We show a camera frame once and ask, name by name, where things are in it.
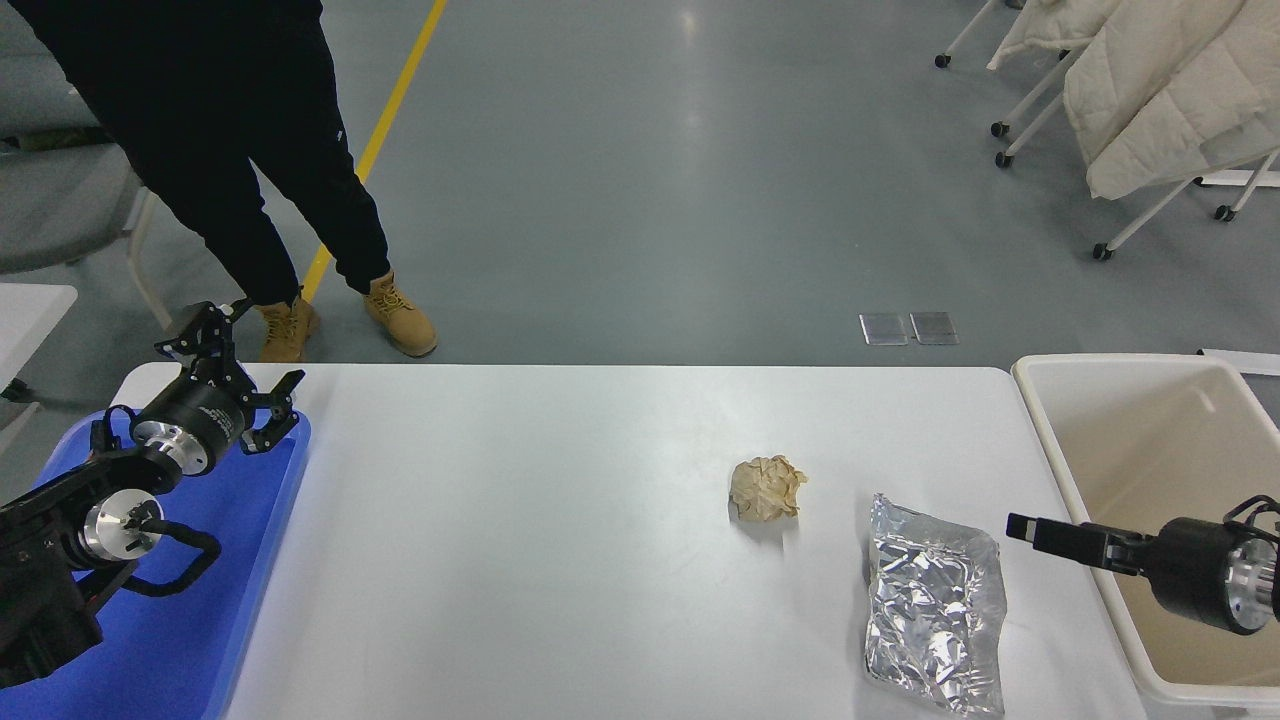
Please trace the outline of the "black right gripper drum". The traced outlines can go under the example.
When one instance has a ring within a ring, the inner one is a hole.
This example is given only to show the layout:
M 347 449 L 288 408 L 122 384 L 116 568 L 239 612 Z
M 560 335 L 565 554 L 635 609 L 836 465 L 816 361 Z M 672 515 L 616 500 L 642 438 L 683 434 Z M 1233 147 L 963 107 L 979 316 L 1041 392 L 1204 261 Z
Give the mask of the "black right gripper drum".
M 1178 616 L 1238 635 L 1272 618 L 1272 536 L 1242 521 L 1171 520 L 1146 570 L 1158 605 Z

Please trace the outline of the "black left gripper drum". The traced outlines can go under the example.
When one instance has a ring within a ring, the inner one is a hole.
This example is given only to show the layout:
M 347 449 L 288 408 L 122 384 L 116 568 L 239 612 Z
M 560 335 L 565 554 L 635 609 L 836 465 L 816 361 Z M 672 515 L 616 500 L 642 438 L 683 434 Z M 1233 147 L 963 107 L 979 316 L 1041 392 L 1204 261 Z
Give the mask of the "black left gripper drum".
M 180 375 L 143 407 L 143 447 L 175 461 L 219 461 L 251 419 L 237 395 Z

